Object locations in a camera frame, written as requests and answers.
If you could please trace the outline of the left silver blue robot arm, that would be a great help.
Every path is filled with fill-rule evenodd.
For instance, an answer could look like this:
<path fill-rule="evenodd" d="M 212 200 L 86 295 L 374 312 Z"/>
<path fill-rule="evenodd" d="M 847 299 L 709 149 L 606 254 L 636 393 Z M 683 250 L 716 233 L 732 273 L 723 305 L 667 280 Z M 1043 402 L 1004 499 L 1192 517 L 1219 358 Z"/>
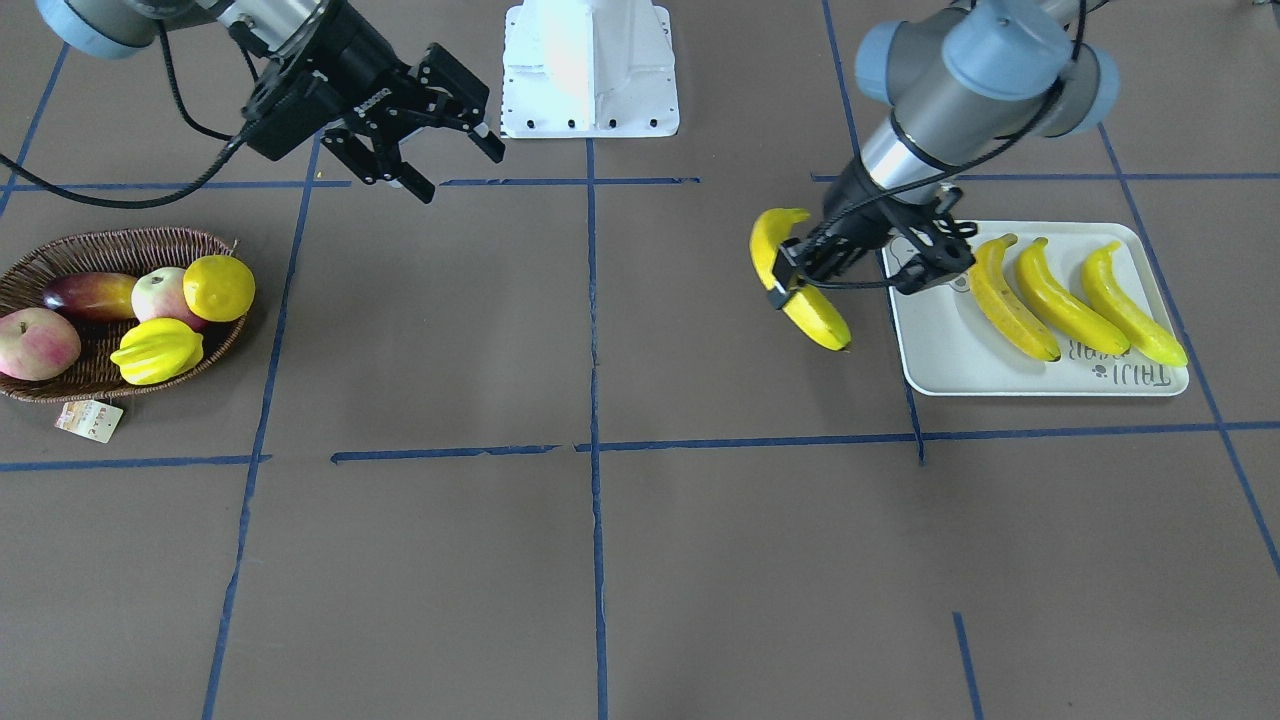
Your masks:
<path fill-rule="evenodd" d="M 886 286 L 904 295 L 948 283 L 974 263 L 975 227 L 956 222 L 950 181 L 1027 137 L 1089 129 L 1114 106 L 1114 59 L 1085 44 L 1094 1 L 952 1 L 920 22 L 884 22 L 861 41 L 860 91 L 890 113 L 827 190 L 818 224 L 767 249 L 776 309 L 844 273 L 895 236 L 915 256 Z"/>

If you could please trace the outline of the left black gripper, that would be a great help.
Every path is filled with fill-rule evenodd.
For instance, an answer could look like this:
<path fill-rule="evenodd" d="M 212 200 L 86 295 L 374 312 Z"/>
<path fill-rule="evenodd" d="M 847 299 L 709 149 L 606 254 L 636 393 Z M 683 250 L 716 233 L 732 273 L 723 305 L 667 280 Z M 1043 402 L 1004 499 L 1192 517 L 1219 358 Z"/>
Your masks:
<path fill-rule="evenodd" d="M 977 234 L 974 222 L 959 222 L 951 213 L 961 197 L 960 188 L 948 186 L 924 202 L 900 200 L 881 188 L 861 161 L 851 160 L 824 196 L 820 223 L 803 240 L 783 237 L 780 249 L 765 250 L 771 305 L 782 309 L 806 287 L 911 295 L 959 278 L 975 263 L 969 241 Z M 840 281 L 854 263 L 896 237 L 916 254 L 888 279 Z"/>

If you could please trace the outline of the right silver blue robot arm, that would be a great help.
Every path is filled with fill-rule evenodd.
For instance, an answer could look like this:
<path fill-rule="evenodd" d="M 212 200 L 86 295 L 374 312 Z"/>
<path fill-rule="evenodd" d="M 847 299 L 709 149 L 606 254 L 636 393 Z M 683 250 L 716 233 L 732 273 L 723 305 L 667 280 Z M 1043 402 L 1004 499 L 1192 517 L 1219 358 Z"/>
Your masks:
<path fill-rule="evenodd" d="M 431 44 L 415 64 L 348 1 L 41 1 L 38 12 L 68 45 L 128 58 L 172 29 L 218 23 L 244 55 L 265 60 L 242 108 L 243 126 L 212 164 L 242 147 L 279 160 L 319 135 L 360 181 L 385 181 L 430 202 L 434 184 L 401 155 L 424 128 L 468 137 L 492 161 L 506 147 L 486 124 L 488 87 Z"/>

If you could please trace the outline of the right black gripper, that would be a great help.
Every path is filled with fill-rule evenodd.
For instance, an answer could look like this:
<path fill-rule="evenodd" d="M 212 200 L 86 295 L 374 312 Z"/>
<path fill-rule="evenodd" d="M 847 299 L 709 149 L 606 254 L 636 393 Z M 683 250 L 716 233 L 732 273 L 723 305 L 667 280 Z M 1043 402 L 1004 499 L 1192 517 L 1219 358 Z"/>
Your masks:
<path fill-rule="evenodd" d="M 425 128 L 465 133 L 490 161 L 506 146 L 485 122 L 489 88 L 439 44 L 413 65 L 347 1 L 321 1 L 274 51 L 242 115 L 242 141 L 279 160 L 320 133 L 323 146 L 365 184 L 387 181 L 420 202 L 436 186 L 401 156 L 401 142 Z"/>

